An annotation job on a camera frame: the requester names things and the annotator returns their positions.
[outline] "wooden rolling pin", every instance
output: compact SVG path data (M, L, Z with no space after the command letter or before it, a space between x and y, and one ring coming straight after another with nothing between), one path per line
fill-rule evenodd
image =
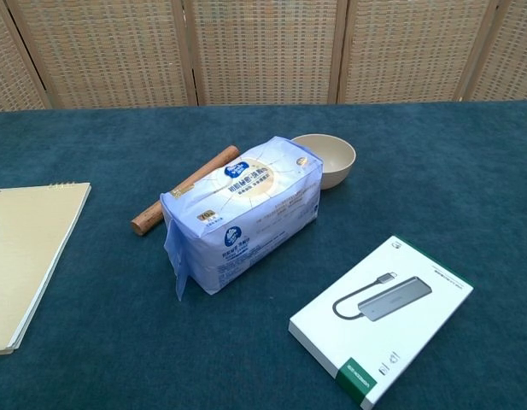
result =
M199 179L206 177L212 171L225 166L240 155L238 148L234 145L229 145L219 154L217 154L212 160L204 164L202 167L197 169L189 178L184 182L176 186L170 192L174 190L182 190L190 185L193 185ZM161 202L157 201L149 208L145 209L140 215L131 220L130 225L132 229L139 235L143 236L153 226L157 225L162 221L162 208Z

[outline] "tissue pack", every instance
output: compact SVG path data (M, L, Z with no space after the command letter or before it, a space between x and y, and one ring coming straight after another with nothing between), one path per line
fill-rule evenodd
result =
M274 137L192 186L161 194L178 298L191 276L210 295L318 213L322 160Z

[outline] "beige bowl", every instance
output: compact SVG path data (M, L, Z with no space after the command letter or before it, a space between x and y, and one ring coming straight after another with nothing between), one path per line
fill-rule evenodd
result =
M356 159L353 146L343 139L326 134L305 134L292 139L309 148L324 162L324 175L320 189L327 190L347 178Z

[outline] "box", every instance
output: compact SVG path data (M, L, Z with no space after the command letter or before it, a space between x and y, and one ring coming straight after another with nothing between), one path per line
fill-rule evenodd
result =
M472 287L391 237L290 319L290 333L368 410Z

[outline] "spiral notebook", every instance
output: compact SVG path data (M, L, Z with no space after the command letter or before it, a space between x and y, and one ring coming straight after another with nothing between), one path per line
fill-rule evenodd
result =
M90 190L89 183L0 189L0 354L20 346Z

